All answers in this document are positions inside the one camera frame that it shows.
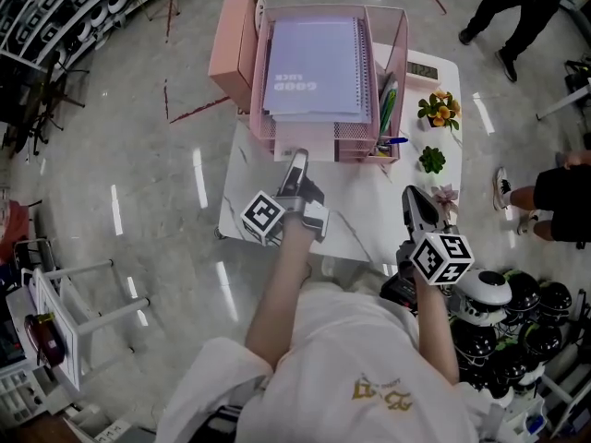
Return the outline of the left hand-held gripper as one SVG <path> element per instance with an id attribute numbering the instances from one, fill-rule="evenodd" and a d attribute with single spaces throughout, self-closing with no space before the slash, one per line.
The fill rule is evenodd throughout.
<path id="1" fill-rule="evenodd" d="M 308 151 L 298 149 L 275 197 L 264 191 L 252 198 L 240 218 L 244 229 L 261 245 L 279 245 L 285 215 L 295 215 L 322 243 L 328 230 L 330 210 L 324 194 L 307 178 Z"/>

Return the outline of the pink desk organizer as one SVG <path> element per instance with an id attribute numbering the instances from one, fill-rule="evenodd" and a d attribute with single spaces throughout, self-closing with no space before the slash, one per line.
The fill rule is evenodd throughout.
<path id="1" fill-rule="evenodd" d="M 371 121 L 362 123 L 277 122 L 263 110 L 274 23 L 282 18 L 353 17 L 365 25 Z M 381 139 L 396 137 L 402 119 L 406 79 L 408 18 L 397 7 L 357 5 L 302 5 L 269 7 L 262 13 L 256 50 L 249 129 L 278 161 L 297 148 L 314 161 L 391 163 L 396 149 L 376 154 Z M 386 132 L 380 134 L 380 95 L 387 77 L 398 81 L 396 103 Z"/>

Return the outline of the lavender spiral notebook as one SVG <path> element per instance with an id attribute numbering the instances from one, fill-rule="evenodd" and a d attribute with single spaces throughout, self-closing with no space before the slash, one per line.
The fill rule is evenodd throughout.
<path id="1" fill-rule="evenodd" d="M 277 122 L 369 123 L 364 22 L 353 17 L 276 20 L 263 110 Z"/>

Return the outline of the person's right forearm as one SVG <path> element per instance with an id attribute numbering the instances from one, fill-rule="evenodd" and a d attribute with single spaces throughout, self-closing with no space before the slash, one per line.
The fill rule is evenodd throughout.
<path id="1" fill-rule="evenodd" d="M 452 386 L 459 383 L 459 365 L 452 341 L 444 295 L 414 271 L 419 352 Z"/>

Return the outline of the person's left forearm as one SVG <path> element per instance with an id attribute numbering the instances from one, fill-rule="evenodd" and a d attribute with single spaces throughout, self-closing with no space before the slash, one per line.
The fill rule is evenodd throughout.
<path id="1" fill-rule="evenodd" d="M 289 351 L 300 288 L 308 276 L 308 254 L 315 234 L 301 217 L 283 218 L 283 239 L 247 331 L 245 346 L 275 368 Z"/>

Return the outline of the pink succulent plant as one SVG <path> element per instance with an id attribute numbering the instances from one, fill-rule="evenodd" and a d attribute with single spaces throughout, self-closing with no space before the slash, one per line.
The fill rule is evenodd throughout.
<path id="1" fill-rule="evenodd" d="M 452 214 L 458 214 L 459 191 L 454 189 L 452 184 L 433 186 L 431 188 L 431 195 L 440 205 L 448 219 L 451 218 Z"/>

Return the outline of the green succulent plant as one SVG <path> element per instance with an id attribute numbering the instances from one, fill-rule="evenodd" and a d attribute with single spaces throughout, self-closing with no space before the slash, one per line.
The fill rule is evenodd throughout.
<path id="1" fill-rule="evenodd" d="M 439 174 L 446 163 L 446 158 L 439 148 L 426 146 L 419 156 L 419 163 L 427 174 Z"/>

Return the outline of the black device with red buttons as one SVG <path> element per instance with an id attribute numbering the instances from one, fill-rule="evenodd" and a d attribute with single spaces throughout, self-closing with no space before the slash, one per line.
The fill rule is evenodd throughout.
<path id="1" fill-rule="evenodd" d="M 380 298 L 405 307 L 413 315 L 417 314 L 416 285 L 412 276 L 402 277 L 394 274 L 380 289 Z"/>

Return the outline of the white helmet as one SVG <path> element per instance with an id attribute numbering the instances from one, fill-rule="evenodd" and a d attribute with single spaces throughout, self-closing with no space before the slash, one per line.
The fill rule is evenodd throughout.
<path id="1" fill-rule="evenodd" d="M 512 289 L 501 274 L 471 269 L 454 285 L 449 305 L 461 320 L 477 327 L 491 327 L 507 317 L 505 306 L 512 298 Z"/>

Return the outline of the orange flower pot plant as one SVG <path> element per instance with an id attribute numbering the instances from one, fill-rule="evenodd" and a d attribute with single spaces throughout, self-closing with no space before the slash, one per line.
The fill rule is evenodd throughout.
<path id="1" fill-rule="evenodd" d="M 450 92 L 437 89 L 418 102 L 417 117 L 432 128 L 459 130 L 462 106 Z"/>

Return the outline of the green pens bundle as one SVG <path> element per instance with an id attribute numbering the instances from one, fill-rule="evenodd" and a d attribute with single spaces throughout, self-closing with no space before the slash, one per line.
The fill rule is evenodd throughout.
<path id="1" fill-rule="evenodd" d="M 396 76 L 391 73 L 383 86 L 380 95 L 380 134 L 383 135 L 389 127 L 392 112 L 396 103 L 398 92 L 398 81 Z"/>

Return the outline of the pink drawer box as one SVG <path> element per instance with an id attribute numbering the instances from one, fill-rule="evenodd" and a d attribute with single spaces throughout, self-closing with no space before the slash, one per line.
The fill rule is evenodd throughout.
<path id="1" fill-rule="evenodd" d="M 243 113 L 250 111 L 265 0 L 223 0 L 208 75 Z"/>

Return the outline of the white desk leg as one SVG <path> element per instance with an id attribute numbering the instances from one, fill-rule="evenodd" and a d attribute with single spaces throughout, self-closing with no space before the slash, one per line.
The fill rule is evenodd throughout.
<path id="1" fill-rule="evenodd" d="M 543 108 L 541 111 L 536 113 L 536 119 L 538 121 L 542 120 L 546 116 L 550 114 L 554 114 L 560 109 L 578 102 L 583 98 L 591 96 L 591 78 L 587 79 L 587 83 L 580 89 L 574 91 L 573 93 L 567 95 L 566 97 L 560 99 L 559 101 L 551 104 L 550 106 Z"/>

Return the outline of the black office chair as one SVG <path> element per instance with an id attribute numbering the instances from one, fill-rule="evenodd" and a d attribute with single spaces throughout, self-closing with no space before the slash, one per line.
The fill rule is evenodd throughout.
<path id="1" fill-rule="evenodd" d="M 60 62 L 58 51 L 53 51 L 50 55 L 44 70 L 43 74 L 31 82 L 18 78 L 13 73 L 8 84 L 0 84 L 0 150 L 11 148 L 10 157 L 20 153 L 30 140 L 33 143 L 33 155 L 38 156 L 39 145 L 49 144 L 48 125 L 64 131 L 54 116 L 61 103 L 86 107 L 85 103 L 66 93 L 66 85 L 70 73 L 88 75 L 89 70 L 66 69 Z"/>

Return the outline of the white shelf of helmets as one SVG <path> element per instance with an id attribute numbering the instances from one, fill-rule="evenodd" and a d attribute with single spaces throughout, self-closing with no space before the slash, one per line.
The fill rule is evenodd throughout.
<path id="1" fill-rule="evenodd" d="M 150 1 L 0 0 L 0 58 L 40 70 L 57 54 L 67 70 Z"/>

